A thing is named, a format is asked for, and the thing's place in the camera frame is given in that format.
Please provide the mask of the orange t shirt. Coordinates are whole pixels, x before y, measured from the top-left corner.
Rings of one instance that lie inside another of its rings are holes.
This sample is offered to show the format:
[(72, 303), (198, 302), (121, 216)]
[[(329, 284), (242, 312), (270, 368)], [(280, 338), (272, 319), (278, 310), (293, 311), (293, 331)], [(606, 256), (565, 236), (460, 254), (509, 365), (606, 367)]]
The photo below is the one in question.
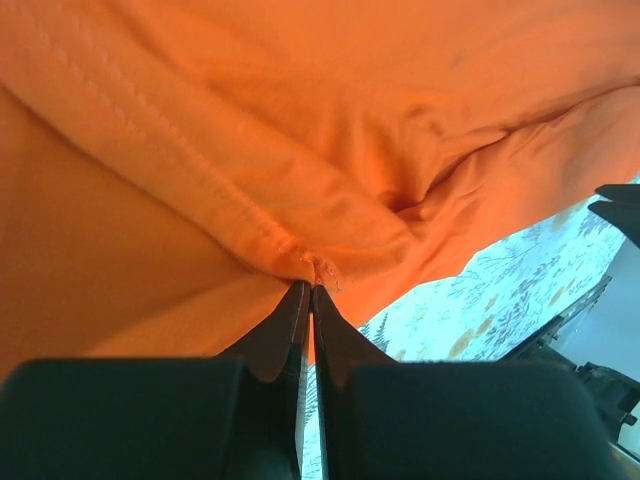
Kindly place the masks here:
[(638, 169), (635, 1), (5, 1), (1, 370), (358, 326)]

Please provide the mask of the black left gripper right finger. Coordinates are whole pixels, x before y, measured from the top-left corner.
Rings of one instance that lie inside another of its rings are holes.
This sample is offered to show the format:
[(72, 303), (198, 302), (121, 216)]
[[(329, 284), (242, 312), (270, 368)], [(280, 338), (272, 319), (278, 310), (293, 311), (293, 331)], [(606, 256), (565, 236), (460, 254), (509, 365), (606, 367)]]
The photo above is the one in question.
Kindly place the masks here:
[(616, 479), (593, 402), (541, 361), (401, 363), (312, 293), (327, 479)]

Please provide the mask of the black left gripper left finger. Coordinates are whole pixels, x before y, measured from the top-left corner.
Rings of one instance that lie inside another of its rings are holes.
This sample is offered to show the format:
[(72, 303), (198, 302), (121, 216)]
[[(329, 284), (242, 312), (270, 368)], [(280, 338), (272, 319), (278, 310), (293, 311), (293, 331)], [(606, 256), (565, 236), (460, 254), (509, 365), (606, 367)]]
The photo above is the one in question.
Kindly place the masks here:
[(213, 357), (37, 359), (1, 387), (5, 479), (297, 479), (310, 287)]

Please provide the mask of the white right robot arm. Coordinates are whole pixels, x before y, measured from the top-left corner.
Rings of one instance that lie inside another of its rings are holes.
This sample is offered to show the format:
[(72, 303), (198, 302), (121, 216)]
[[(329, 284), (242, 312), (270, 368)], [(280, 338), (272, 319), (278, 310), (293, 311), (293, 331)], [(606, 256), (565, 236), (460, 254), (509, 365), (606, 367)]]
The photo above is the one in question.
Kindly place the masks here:
[(640, 245), (640, 185), (606, 184), (595, 190), (603, 197), (588, 209), (620, 230), (636, 247)]

